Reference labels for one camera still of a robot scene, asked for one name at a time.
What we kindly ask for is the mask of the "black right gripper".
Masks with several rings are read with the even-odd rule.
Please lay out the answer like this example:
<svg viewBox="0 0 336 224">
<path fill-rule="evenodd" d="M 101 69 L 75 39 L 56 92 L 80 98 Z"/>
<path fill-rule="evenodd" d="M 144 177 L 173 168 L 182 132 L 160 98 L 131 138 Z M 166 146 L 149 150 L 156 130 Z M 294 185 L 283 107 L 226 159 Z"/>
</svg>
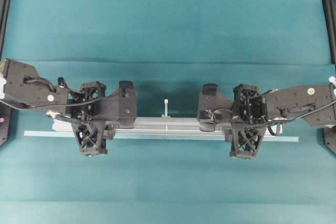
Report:
<svg viewBox="0 0 336 224">
<path fill-rule="evenodd" d="M 218 85 L 203 85 L 199 93 L 197 119 L 199 129 L 204 132 L 215 131 L 216 125 L 223 123 L 244 123 L 253 127 L 265 123 L 263 98 L 258 86 L 240 84 L 233 89 L 234 99 L 230 100 L 221 94 Z M 232 142 L 231 129 L 224 130 L 224 141 Z"/>
</svg>

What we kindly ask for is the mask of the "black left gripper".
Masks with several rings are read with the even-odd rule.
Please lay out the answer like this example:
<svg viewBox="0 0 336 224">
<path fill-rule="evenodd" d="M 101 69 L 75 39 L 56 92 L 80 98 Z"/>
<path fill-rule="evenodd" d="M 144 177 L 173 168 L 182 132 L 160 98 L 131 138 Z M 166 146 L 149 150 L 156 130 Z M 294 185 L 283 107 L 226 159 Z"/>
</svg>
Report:
<svg viewBox="0 0 336 224">
<path fill-rule="evenodd" d="M 119 123 L 120 129 L 132 129 L 137 118 L 136 94 L 131 81 L 120 81 L 118 90 L 110 95 L 106 95 L 106 86 L 99 81 L 83 83 L 79 91 L 68 88 L 65 121 L 77 124 L 90 120 L 111 121 Z M 112 140 L 115 134 L 112 127 L 106 126 L 103 138 Z"/>
</svg>

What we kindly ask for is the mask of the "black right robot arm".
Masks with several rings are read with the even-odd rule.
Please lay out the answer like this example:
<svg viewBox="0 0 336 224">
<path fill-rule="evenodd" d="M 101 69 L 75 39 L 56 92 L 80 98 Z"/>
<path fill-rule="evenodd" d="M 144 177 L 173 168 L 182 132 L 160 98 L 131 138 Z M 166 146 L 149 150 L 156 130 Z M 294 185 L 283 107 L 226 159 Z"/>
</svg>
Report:
<svg viewBox="0 0 336 224">
<path fill-rule="evenodd" d="M 335 126 L 335 87 L 332 84 L 300 85 L 261 93 L 258 86 L 240 84 L 234 99 L 219 92 L 218 85 L 206 84 L 199 93 L 197 119 L 201 131 L 231 125 L 231 142 L 256 144 L 272 126 L 304 119 L 310 126 Z"/>
</svg>

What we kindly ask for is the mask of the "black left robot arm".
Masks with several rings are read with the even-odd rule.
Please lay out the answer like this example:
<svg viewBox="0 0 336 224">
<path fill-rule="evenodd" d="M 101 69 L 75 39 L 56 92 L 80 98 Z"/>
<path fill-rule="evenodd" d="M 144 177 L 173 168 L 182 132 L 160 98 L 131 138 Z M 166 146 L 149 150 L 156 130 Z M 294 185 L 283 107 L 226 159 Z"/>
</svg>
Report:
<svg viewBox="0 0 336 224">
<path fill-rule="evenodd" d="M 68 122 L 81 144 L 96 144 L 108 125 L 112 129 L 132 129 L 137 118 L 137 93 L 131 81 L 120 81 L 106 95 L 99 81 L 70 88 L 64 78 L 57 85 L 42 78 L 36 68 L 19 61 L 1 61 L 1 102 L 17 110 L 45 112 L 49 117 Z"/>
</svg>

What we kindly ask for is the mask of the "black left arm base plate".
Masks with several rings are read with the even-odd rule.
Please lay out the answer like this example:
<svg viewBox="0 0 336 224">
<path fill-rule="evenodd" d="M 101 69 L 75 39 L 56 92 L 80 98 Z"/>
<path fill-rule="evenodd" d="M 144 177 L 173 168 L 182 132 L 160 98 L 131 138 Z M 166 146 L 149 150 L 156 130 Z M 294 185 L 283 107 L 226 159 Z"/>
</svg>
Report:
<svg viewBox="0 0 336 224">
<path fill-rule="evenodd" d="M 12 109 L 9 107 L 1 108 L 1 123 L 0 123 L 0 146 L 4 145 L 8 140 Z"/>
</svg>

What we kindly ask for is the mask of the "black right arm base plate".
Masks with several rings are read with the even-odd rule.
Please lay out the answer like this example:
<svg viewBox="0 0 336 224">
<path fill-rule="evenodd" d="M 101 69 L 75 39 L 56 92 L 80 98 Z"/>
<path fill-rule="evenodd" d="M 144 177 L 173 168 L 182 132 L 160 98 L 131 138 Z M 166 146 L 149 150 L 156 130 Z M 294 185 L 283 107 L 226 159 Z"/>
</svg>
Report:
<svg viewBox="0 0 336 224">
<path fill-rule="evenodd" d="M 323 141 L 324 141 L 325 147 L 333 155 L 336 155 L 336 129 L 335 129 L 335 126 L 325 127 L 323 129 Z"/>
</svg>

